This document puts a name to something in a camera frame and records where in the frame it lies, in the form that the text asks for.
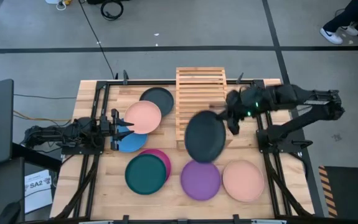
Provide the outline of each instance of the concrete floor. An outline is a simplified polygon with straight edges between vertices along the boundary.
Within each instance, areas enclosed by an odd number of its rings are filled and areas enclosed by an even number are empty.
[[[176,67],[225,67],[227,76],[237,78],[281,78],[273,48],[265,0],[132,0],[114,22],[104,20],[97,6],[84,4],[104,47],[155,47],[233,45],[260,46],[242,50],[188,50],[107,52],[116,73],[125,69],[130,78],[174,78]],[[267,0],[281,46],[331,46],[318,30],[335,10],[349,0]],[[98,47],[97,40],[73,1],[65,11],[43,0],[0,0],[0,49],[49,49],[51,53],[0,54],[0,80],[12,78],[15,93],[51,97],[76,96],[83,79],[110,79],[101,52],[78,48]],[[336,122],[312,124],[304,129],[314,141],[309,154],[317,166],[358,167],[358,38],[343,37],[350,51],[286,51],[284,63],[291,83],[305,89],[338,89],[346,112]],[[61,53],[54,48],[72,48]],[[69,119],[75,100],[14,98],[14,109],[28,116]],[[51,125],[14,118],[14,142],[33,125]],[[334,135],[341,140],[335,141]],[[60,157],[59,152],[52,154]],[[27,166],[26,174],[40,168]],[[319,193],[322,190],[318,183]],[[323,204],[324,214],[327,208]],[[27,220],[47,218],[50,207],[28,214]]]

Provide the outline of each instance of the white sneaker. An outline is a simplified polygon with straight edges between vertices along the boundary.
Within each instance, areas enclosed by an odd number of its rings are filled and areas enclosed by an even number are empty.
[[[323,28],[320,29],[320,34],[323,35],[328,41],[333,44],[342,44],[343,40],[336,33],[325,31]]]
[[[358,35],[358,30],[354,26],[341,27],[349,35]]]

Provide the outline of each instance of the wooden table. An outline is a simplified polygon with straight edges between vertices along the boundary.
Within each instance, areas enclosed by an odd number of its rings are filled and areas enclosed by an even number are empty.
[[[266,79],[264,81],[265,85],[280,84],[279,79]],[[90,116],[96,82],[96,80],[81,81],[73,118]],[[175,96],[175,85],[158,86],[168,89]],[[120,117],[123,118],[129,105],[138,101],[140,95],[151,87],[153,86],[112,86],[108,99],[107,117],[110,118],[111,109],[116,108],[120,112]],[[227,85],[228,90],[239,89],[239,87],[240,85]],[[101,113],[102,95],[103,93],[100,94],[97,116]],[[290,120],[288,111],[271,113],[271,117],[274,124],[282,124]],[[264,127],[267,127],[266,121],[263,122]],[[257,128],[256,119],[247,118],[240,123],[240,134],[233,136],[233,141],[214,162],[221,172],[230,161],[246,159],[259,167],[264,175],[266,174],[263,156],[258,151],[255,136]],[[105,144],[105,151],[100,157],[98,166],[92,220],[121,220],[123,215],[129,215],[131,220],[232,219],[233,214],[239,214],[240,218],[274,217],[266,175],[265,189],[260,198],[252,203],[243,203],[232,199],[223,186],[220,187],[214,198],[206,202],[193,200],[183,192],[179,181],[180,173],[191,158],[187,151],[176,148],[174,109],[163,118],[158,129],[149,134],[147,143],[143,147],[161,149],[171,159],[172,175],[164,187],[155,194],[138,195],[126,186],[124,177],[126,166],[142,149],[134,153],[114,152],[110,149],[109,139],[106,139],[106,141],[108,141],[108,144]],[[61,168],[51,217],[62,211],[77,190],[82,158],[81,155],[74,156]],[[308,212],[313,213],[313,205],[302,163],[287,154],[281,155],[281,162],[289,190]],[[283,214],[283,201],[277,186],[276,191],[280,211]],[[87,192],[82,197],[81,215],[84,215],[86,201]]]

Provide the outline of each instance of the dish rack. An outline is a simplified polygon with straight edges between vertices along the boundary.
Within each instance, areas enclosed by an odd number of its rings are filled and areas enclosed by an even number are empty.
[[[227,94],[223,67],[176,68],[176,142],[185,149],[184,133],[190,119],[199,111],[222,108]]]

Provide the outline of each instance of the teal plate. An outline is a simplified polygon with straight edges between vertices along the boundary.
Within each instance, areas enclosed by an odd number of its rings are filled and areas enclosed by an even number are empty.
[[[151,154],[136,156],[125,170],[126,184],[137,194],[153,194],[165,184],[165,180],[165,164],[160,158]]]

